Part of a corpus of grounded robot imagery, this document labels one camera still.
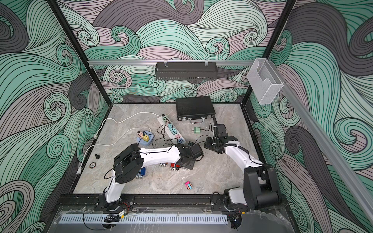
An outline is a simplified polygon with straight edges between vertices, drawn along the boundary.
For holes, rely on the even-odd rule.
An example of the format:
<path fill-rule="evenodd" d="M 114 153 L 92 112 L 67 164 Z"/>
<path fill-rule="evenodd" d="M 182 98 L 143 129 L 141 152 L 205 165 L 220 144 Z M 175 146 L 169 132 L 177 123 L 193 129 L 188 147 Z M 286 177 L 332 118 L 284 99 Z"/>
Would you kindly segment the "green charger adapter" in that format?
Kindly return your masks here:
<path fill-rule="evenodd" d="M 193 133 L 199 135 L 201 133 L 201 128 L 200 127 L 194 127 Z"/>

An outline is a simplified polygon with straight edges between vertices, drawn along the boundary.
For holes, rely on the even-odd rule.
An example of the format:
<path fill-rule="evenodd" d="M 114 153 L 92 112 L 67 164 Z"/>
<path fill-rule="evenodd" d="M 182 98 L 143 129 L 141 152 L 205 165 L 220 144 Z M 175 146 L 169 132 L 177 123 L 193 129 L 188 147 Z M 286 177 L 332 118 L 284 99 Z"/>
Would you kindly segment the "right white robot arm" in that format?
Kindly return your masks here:
<path fill-rule="evenodd" d="M 243 171 L 243 186 L 227 189 L 227 205 L 245 205 L 250 210 L 270 207 L 282 202 L 276 169 L 250 155 L 234 136 L 229 136 L 224 124 L 214 124 L 213 136 L 204 147 L 216 153 L 225 153 Z"/>

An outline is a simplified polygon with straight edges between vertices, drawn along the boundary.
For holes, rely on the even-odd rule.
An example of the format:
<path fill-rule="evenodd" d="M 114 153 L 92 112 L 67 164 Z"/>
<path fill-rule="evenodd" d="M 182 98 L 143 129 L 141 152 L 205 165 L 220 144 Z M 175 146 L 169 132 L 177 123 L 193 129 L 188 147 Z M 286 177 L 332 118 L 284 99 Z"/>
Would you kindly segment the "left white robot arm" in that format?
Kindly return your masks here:
<path fill-rule="evenodd" d="M 131 144 L 114 159 L 109 187 L 105 190 L 106 203 L 115 203 L 120 199 L 126 183 L 135 179 L 138 172 L 147 166 L 161 163 L 174 163 L 192 170 L 194 163 L 204 155 L 200 145 L 175 144 L 168 148 L 140 148 Z"/>

